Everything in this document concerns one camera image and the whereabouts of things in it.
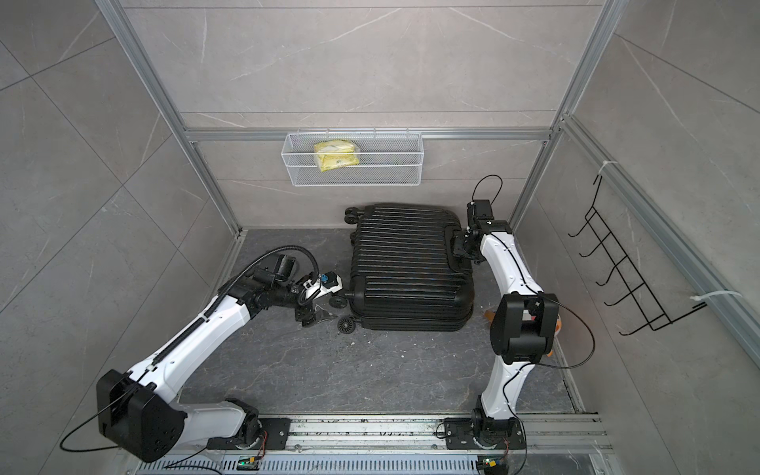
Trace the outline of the black hard-shell suitcase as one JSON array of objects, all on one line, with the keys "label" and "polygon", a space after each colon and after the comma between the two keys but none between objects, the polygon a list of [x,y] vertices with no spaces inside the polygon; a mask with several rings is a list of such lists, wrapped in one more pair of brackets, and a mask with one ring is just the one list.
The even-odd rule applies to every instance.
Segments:
[{"label": "black hard-shell suitcase", "polygon": [[380,203],[344,211],[355,225],[346,299],[366,329],[456,332],[472,316],[472,263],[454,253],[462,234],[447,209]]}]

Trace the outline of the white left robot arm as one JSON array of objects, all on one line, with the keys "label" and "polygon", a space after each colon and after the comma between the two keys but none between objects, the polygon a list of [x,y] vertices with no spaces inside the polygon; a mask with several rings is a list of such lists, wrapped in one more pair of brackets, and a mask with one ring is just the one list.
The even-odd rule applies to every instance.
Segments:
[{"label": "white left robot arm", "polygon": [[96,385],[92,421],[110,447],[154,462],[176,448],[255,448],[265,453],[268,433],[257,408],[236,398],[215,404],[176,401],[189,377],[230,336],[272,307],[294,311],[308,327],[322,320],[316,300],[340,293],[342,279],[322,272],[300,245],[283,245],[229,278],[180,332],[130,370],[110,370]]}]

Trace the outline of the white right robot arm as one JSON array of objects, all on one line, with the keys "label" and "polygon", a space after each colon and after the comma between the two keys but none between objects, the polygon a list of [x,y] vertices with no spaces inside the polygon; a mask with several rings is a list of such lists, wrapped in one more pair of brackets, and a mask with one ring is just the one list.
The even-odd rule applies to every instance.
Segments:
[{"label": "white right robot arm", "polygon": [[471,421],[445,420],[445,436],[449,445],[508,450],[513,441],[526,446],[517,403],[532,368],[569,370],[578,365],[542,361],[552,353],[559,311],[568,308],[532,278],[509,223],[495,218],[492,205],[491,199],[471,196],[467,229],[454,250],[476,263],[488,263],[502,294],[489,331],[495,361]]}]

